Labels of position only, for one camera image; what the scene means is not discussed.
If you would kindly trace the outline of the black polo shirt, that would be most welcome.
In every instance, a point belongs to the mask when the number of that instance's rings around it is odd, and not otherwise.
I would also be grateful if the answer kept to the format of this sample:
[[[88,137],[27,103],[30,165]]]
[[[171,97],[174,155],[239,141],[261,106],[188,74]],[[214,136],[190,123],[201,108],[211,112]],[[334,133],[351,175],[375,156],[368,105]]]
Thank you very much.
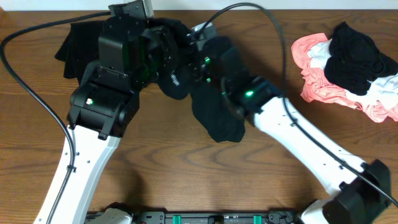
[[[244,121],[231,114],[216,88],[196,80],[188,69],[188,64],[198,58],[197,47],[187,37],[188,27],[180,20],[166,18],[150,19],[149,25],[169,28],[177,44],[177,68],[172,72],[160,72],[155,81],[163,93],[175,100],[190,95],[194,117],[215,142],[240,142],[245,134]]]

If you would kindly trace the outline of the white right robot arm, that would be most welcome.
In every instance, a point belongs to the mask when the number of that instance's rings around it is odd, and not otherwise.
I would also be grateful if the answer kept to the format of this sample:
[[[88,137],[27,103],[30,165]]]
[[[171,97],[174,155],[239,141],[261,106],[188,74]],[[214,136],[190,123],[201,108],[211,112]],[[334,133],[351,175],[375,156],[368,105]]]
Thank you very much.
[[[193,113],[217,142],[238,142],[244,122],[281,143],[329,194],[300,215],[302,223],[371,223],[388,206],[389,169],[381,161],[365,163],[346,151],[304,118],[279,90],[252,77],[237,48],[225,36],[194,37],[194,63],[200,88],[193,94]]]

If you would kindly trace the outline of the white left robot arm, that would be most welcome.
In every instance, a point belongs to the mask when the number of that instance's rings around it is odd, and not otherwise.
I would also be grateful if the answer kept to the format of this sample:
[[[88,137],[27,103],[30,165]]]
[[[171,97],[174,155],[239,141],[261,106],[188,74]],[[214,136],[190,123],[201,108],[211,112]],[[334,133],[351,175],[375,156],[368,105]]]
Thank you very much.
[[[76,78],[67,136],[37,223],[83,223],[105,165],[139,109],[140,91],[181,67],[187,28],[176,20],[122,14],[79,22],[56,57]]]

